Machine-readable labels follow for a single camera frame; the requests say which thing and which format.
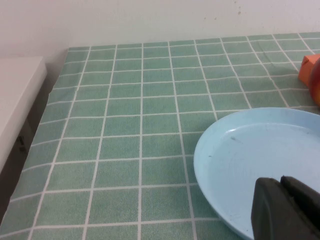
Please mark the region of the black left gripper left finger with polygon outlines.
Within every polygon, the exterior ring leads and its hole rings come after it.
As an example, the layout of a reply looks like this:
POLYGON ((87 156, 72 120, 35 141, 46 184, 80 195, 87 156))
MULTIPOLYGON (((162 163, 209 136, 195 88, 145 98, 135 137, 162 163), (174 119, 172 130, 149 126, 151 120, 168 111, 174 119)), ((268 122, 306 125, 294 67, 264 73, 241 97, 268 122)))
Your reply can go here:
POLYGON ((251 209, 255 240, 318 240, 296 213, 280 181, 260 177, 255 182, 251 209))

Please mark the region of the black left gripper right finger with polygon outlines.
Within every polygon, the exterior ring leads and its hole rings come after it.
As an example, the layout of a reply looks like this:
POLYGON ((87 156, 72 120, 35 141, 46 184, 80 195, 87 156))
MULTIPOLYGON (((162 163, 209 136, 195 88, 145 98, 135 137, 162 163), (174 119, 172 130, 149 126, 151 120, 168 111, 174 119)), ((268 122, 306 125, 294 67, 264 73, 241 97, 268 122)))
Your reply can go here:
POLYGON ((320 194, 292 176, 282 176, 280 184, 288 193, 299 218, 312 233, 319 233, 320 194))

